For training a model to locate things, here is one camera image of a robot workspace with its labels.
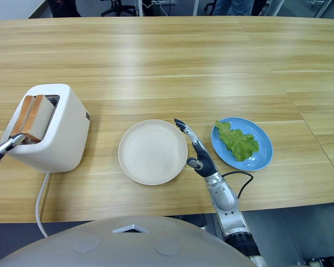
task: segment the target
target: green lettuce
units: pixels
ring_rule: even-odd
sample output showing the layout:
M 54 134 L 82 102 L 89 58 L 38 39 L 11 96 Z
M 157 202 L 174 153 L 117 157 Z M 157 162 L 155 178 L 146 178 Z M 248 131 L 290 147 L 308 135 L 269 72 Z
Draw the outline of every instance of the green lettuce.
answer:
M 215 126 L 219 130 L 220 139 L 226 144 L 227 149 L 237 161 L 244 161 L 252 156 L 252 153 L 258 152 L 259 144 L 253 135 L 244 135 L 240 129 L 231 130 L 229 122 L 217 121 Z

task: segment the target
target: chair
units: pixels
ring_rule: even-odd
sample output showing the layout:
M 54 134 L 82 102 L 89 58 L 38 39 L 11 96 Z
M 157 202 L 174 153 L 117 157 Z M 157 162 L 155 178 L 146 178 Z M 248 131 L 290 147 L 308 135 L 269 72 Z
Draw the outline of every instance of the chair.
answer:
M 217 0 L 214 0 L 213 3 L 208 3 L 208 4 L 204 7 L 204 11 L 207 11 L 207 10 L 208 10 L 208 7 L 212 7 L 212 11 L 210 11 L 210 13 L 209 13 L 209 16 L 212 16 L 216 4 L 217 4 Z
M 101 16 L 105 16 L 110 13 L 115 13 L 117 17 L 120 17 L 120 14 L 125 12 L 132 16 L 137 16 L 135 6 L 123 6 L 121 0 L 111 0 L 111 8 L 101 14 Z

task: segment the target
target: black wire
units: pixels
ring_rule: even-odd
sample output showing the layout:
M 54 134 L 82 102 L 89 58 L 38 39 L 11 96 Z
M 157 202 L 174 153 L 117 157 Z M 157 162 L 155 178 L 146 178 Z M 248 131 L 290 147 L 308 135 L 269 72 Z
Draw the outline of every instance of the black wire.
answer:
M 244 188 L 254 179 L 254 176 L 252 176 L 251 174 L 248 174 L 247 172 L 244 171 L 231 171 L 228 172 L 227 174 L 223 174 L 222 177 L 225 177 L 227 175 L 230 174 L 246 174 L 248 176 L 250 176 L 250 179 L 241 187 L 239 194 L 238 194 L 238 199 L 240 199 L 241 193 L 243 192 Z

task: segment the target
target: wood grain surface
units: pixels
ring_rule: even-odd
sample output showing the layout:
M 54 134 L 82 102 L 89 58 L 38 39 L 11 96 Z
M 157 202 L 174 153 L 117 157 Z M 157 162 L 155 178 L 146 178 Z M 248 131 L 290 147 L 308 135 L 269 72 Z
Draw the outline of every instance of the wood grain surface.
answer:
M 0 139 L 24 93 L 66 83 L 91 113 L 83 159 L 54 174 L 43 221 L 213 212 L 191 168 L 171 182 L 131 181 L 119 141 L 148 119 L 187 122 L 221 172 L 215 120 L 244 117 L 270 136 L 274 158 L 254 172 L 242 210 L 334 202 L 334 20 L 279 17 L 64 18 L 0 22 Z M 189 154 L 194 151 L 189 144 Z M 43 174 L 0 163 L 0 223 L 33 222 Z M 238 191 L 247 177 L 234 175 Z

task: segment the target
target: blue plate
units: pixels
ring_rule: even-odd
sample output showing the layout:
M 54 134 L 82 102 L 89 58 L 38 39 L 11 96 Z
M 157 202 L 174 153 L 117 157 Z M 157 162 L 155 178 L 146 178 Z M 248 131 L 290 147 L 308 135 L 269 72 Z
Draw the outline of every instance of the blue plate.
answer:
M 221 122 L 229 122 L 231 129 L 242 130 L 243 134 L 252 134 L 259 143 L 259 151 L 244 161 L 237 161 L 231 150 L 227 150 L 226 144 L 219 138 L 219 130 L 214 126 L 212 131 L 212 144 L 218 156 L 230 166 L 244 171 L 257 171 L 265 168 L 272 159 L 273 147 L 267 134 L 256 124 L 244 118 L 225 118 Z

